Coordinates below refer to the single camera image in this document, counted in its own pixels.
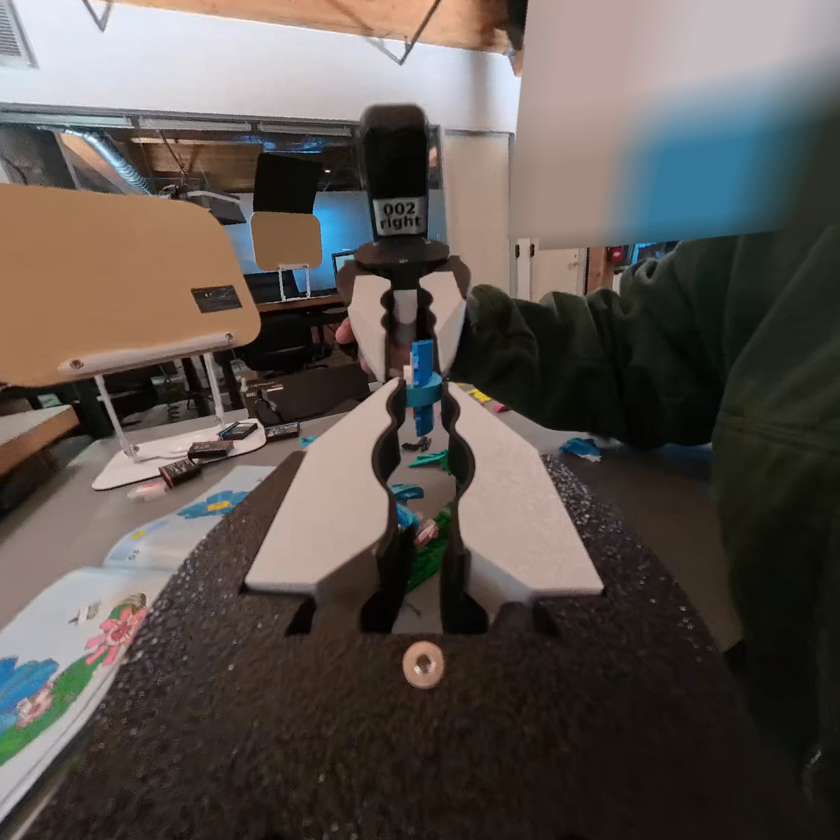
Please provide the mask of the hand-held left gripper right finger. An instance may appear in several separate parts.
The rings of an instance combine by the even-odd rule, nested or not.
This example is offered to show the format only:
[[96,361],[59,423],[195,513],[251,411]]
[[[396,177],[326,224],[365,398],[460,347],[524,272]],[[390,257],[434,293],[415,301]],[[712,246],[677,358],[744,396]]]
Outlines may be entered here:
[[439,579],[444,632],[483,634],[508,604],[602,595],[540,452],[450,383],[442,422],[456,480]]

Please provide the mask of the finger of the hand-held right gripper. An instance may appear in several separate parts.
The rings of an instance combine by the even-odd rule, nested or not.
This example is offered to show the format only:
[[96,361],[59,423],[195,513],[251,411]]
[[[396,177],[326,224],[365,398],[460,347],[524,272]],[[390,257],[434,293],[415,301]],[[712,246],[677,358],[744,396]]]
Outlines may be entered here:
[[360,354],[380,383],[393,378],[398,358],[394,305],[388,279],[365,272],[355,277],[348,306],[350,326]]
[[447,379],[455,362],[466,315],[466,297],[451,270],[419,280],[418,317],[434,342],[437,372]]

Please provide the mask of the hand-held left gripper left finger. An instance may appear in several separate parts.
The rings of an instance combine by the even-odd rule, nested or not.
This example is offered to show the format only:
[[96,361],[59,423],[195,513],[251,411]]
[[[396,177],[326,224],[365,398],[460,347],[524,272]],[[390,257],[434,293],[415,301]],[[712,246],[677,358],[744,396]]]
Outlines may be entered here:
[[389,634],[412,571],[389,479],[399,466],[406,384],[392,379],[301,452],[246,577],[248,592],[346,607],[360,629]]

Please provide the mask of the blue lego petal white end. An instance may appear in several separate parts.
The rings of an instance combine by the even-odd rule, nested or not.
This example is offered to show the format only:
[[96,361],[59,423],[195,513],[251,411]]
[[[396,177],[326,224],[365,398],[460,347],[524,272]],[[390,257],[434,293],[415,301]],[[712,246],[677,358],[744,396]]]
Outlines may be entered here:
[[434,405],[439,402],[443,380],[435,368],[434,341],[412,343],[410,360],[403,365],[406,406],[413,410],[415,434],[422,438],[434,427]]

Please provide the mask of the lego flower model green base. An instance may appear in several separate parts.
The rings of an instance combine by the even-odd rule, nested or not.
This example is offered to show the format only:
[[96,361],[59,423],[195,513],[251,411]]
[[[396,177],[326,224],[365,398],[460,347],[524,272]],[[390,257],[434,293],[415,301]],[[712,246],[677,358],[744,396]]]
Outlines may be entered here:
[[453,504],[449,502],[433,518],[425,518],[412,511],[406,503],[424,499],[424,490],[417,485],[392,484],[390,492],[396,502],[397,525],[401,531],[414,528],[415,556],[406,584],[406,593],[413,592],[440,570],[446,552],[449,526],[453,518]]

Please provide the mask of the person's right forearm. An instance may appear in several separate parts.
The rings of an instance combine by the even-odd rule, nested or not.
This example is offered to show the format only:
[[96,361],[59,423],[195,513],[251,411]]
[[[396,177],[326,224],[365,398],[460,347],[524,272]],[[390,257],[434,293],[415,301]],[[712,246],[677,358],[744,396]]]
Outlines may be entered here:
[[837,224],[686,240],[618,292],[474,287],[450,376],[637,448],[744,434],[836,455],[838,293]]

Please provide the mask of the lego instruction booklet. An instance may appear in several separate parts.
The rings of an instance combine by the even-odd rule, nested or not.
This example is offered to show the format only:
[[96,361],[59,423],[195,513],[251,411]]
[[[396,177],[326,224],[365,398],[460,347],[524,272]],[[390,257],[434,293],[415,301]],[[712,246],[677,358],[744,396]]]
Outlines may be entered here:
[[2,797],[84,727],[167,577],[269,474],[233,468],[194,501],[129,531],[100,566],[59,579],[2,631]]

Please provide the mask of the person's right hand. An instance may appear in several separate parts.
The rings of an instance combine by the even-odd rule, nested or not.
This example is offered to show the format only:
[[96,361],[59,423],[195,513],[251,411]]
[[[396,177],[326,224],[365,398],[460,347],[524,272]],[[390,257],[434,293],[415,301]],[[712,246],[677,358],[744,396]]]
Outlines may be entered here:
[[338,344],[342,353],[351,358],[352,361],[358,362],[363,372],[369,375],[369,377],[373,377],[373,380],[375,380],[376,376],[361,351],[361,347],[355,338],[349,318],[345,318],[341,321],[341,324],[335,330],[334,336],[335,342]]

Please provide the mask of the wooden back desk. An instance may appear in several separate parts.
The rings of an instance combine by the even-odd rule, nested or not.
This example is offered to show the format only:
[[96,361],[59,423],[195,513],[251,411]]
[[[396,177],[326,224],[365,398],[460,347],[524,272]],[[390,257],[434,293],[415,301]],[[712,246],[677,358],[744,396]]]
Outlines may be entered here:
[[259,302],[256,308],[260,313],[293,312],[296,310],[330,310],[346,308],[346,304],[338,294],[316,297],[288,298],[283,301]]

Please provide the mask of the black office chair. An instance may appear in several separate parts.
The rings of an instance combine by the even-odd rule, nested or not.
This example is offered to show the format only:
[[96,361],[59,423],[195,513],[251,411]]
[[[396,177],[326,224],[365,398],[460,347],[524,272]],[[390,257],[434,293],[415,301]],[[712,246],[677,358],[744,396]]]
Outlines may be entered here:
[[252,371],[296,373],[330,357],[334,341],[326,331],[344,317],[342,309],[262,312],[257,338],[238,347],[234,355]]

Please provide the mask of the black computer case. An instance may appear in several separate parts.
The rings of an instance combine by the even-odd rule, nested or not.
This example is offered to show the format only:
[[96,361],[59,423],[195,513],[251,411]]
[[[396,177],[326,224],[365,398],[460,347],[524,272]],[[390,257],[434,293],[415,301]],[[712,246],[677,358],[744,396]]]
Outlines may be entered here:
[[264,425],[290,424],[347,412],[370,394],[367,381],[289,381],[259,388],[255,412]]

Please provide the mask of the black hanging panel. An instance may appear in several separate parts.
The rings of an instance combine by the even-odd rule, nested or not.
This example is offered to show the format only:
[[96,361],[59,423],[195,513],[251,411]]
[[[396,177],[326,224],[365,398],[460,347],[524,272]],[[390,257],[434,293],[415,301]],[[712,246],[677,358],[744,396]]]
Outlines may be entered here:
[[318,161],[260,153],[255,170],[253,211],[312,215],[322,174]]

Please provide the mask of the small wooden panel stand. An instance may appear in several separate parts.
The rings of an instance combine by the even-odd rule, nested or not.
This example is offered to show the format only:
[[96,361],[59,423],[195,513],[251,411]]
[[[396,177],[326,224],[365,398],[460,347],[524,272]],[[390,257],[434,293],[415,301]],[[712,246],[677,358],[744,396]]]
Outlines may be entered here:
[[303,268],[306,294],[312,297],[310,271],[322,263],[322,237],[319,220],[311,213],[255,211],[250,218],[255,263],[263,271]]

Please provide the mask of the wooden panel stand white base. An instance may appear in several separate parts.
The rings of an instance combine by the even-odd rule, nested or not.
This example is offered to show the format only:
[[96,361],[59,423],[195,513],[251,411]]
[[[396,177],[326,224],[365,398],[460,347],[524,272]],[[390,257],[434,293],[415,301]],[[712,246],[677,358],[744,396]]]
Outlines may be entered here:
[[160,478],[185,434],[132,444],[105,375],[253,342],[260,317],[233,247],[205,209],[155,196],[2,184],[1,378],[40,388],[93,380],[120,451],[92,482]]

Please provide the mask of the person's green jacket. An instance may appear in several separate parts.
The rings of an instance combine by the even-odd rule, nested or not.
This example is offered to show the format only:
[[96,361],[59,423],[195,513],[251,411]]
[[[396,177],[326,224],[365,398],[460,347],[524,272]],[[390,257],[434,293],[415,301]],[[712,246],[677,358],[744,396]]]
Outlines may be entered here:
[[749,708],[838,824],[838,438],[721,409],[714,482]]

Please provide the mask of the wooden side table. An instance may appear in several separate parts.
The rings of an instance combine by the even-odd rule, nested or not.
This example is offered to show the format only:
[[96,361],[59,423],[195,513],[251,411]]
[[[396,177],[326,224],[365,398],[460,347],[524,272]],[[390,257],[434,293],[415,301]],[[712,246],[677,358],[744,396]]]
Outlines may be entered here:
[[67,405],[2,415],[1,477],[78,426],[75,409]]

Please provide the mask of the silver air duct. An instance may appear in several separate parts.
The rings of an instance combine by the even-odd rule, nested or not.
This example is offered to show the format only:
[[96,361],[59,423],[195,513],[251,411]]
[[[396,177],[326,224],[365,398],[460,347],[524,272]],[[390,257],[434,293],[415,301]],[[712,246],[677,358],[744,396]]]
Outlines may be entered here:
[[70,149],[121,191],[144,196],[155,194],[140,171],[107,135],[92,129],[70,128],[62,129],[59,134],[63,140],[74,138]]

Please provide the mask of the white wall vent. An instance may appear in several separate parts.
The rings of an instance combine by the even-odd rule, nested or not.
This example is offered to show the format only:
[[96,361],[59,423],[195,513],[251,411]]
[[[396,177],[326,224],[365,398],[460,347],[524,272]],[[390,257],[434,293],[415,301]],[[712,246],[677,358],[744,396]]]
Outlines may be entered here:
[[1,67],[36,69],[38,63],[14,2],[1,2]]

